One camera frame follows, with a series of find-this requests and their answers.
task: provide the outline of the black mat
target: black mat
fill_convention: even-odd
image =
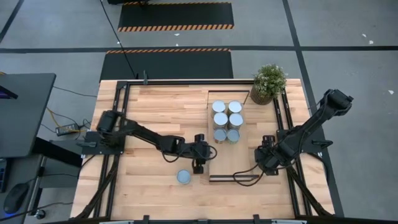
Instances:
[[[143,79],[233,78],[229,49],[126,50],[134,71]],[[134,79],[121,50],[107,52],[101,80]]]
[[[232,29],[231,3],[188,2],[150,3],[145,8],[136,2],[125,3],[120,15],[120,32]]]

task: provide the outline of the gray floor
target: gray floor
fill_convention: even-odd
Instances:
[[[182,2],[182,0],[154,0]],[[119,34],[125,47],[272,45],[293,46],[284,5],[279,0],[231,0],[233,30],[132,32]],[[0,0],[0,30],[17,0]],[[116,25],[121,6],[106,10]],[[398,45],[398,1],[289,0],[301,46]],[[98,0],[25,0],[0,49],[117,47]],[[398,220],[398,51],[304,52],[315,98],[328,88],[339,88],[355,98],[344,117],[324,125],[334,141],[330,157],[346,217]],[[301,78],[294,51],[234,50],[235,78],[252,77],[261,66],[277,63]],[[55,85],[95,95],[104,53],[0,54],[0,71],[57,74]],[[93,114],[95,99],[53,90],[49,108],[81,123]],[[63,124],[67,119],[59,118]],[[55,129],[49,114],[43,124]],[[41,128],[44,139],[57,138]],[[46,189],[41,205],[71,202],[74,188]],[[47,209],[42,222],[65,220],[70,206]],[[32,217],[26,223],[37,223]]]

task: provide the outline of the black desk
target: black desk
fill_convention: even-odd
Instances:
[[[73,166],[73,169],[80,170],[80,154],[36,136],[54,81],[55,74],[52,73],[0,75],[0,85],[18,95],[16,100],[0,99],[0,157],[11,160],[6,191],[0,194],[0,218],[9,216],[4,213],[3,204],[13,186],[38,175],[49,174],[44,172],[47,158],[64,162],[69,169]],[[41,183],[42,178],[29,182],[28,194],[17,213],[37,208],[42,188],[50,187],[45,179],[43,177],[44,183]],[[24,219],[25,215],[22,215],[4,223],[23,223]]]

